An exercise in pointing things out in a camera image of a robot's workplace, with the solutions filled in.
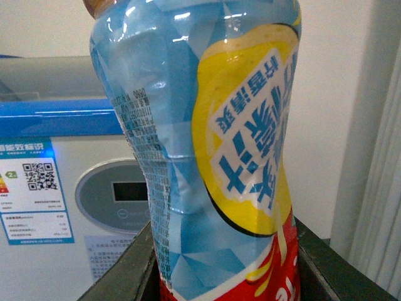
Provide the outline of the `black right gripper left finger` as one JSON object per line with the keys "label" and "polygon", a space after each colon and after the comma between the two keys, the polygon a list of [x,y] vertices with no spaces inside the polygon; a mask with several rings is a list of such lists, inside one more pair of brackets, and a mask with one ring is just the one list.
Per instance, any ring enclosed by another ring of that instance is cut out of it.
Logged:
{"label": "black right gripper left finger", "polygon": [[79,299],[157,299],[157,261],[150,223],[140,231],[117,262]]}

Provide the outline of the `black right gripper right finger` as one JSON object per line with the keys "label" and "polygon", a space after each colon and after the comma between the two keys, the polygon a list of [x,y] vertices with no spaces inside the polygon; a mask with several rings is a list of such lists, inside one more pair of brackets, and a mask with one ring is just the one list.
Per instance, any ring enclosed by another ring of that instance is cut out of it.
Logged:
{"label": "black right gripper right finger", "polygon": [[345,261],[299,219],[295,219],[301,300],[373,301],[396,298]]}

